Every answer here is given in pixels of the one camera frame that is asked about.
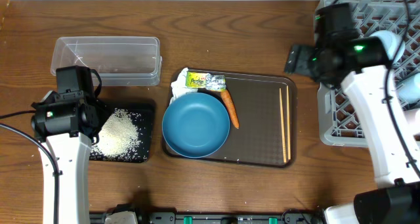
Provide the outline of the dark blue plate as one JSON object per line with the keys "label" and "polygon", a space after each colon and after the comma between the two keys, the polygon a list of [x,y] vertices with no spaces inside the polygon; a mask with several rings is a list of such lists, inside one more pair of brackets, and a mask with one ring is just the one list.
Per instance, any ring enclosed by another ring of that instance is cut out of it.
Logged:
{"label": "dark blue plate", "polygon": [[226,142],[230,117],[223,103],[206,93],[190,93],[172,102],[162,120],[164,141],[177,154],[203,158]]}

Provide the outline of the light blue bowl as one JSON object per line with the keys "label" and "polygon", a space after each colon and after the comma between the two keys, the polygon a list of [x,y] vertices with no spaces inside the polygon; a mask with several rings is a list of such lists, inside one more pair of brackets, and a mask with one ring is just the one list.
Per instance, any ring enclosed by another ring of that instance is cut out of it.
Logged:
{"label": "light blue bowl", "polygon": [[403,42],[402,46],[400,47],[402,40],[401,36],[388,30],[380,30],[374,32],[370,36],[378,37],[381,40],[389,59],[393,60],[394,64],[396,64],[402,58],[405,51],[405,42]]}

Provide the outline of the light blue cup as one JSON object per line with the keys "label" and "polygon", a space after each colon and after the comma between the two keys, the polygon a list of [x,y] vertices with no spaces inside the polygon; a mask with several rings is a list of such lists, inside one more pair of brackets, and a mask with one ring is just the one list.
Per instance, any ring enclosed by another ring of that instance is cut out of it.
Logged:
{"label": "light blue cup", "polygon": [[396,94],[400,101],[408,104],[419,101],[419,73],[416,73],[396,85]]}

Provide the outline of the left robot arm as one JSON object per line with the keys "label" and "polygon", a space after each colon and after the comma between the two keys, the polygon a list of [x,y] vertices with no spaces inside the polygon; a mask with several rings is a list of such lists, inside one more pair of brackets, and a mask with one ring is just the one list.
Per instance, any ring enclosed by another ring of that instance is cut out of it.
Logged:
{"label": "left robot arm", "polygon": [[87,168],[98,125],[95,94],[49,91],[39,103],[31,126],[47,150],[43,166],[43,222],[89,223]]}

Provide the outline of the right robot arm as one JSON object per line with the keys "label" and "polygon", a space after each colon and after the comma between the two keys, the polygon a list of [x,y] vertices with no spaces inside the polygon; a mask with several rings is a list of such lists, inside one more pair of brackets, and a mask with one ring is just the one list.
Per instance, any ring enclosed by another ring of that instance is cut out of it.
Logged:
{"label": "right robot arm", "polygon": [[377,37],[290,48],[285,72],[340,87],[361,124],[377,189],[324,210],[326,223],[418,223],[419,146],[396,96],[392,60]]}

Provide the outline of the pile of rice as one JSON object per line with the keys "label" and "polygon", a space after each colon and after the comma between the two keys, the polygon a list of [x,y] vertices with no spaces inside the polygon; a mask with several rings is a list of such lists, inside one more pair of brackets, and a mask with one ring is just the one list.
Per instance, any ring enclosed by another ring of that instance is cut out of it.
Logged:
{"label": "pile of rice", "polygon": [[125,109],[115,109],[102,126],[99,142],[92,146],[91,155],[115,160],[125,158],[127,153],[139,148],[142,141],[138,138],[138,126],[131,119],[132,114]]}

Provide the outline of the white cup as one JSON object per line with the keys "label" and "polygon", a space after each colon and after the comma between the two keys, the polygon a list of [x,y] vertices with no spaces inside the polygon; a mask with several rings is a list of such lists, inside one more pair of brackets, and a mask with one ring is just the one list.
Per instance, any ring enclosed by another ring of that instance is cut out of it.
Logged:
{"label": "white cup", "polygon": [[409,129],[413,135],[418,135],[420,132],[420,109],[415,108],[404,112],[404,116],[409,125]]}

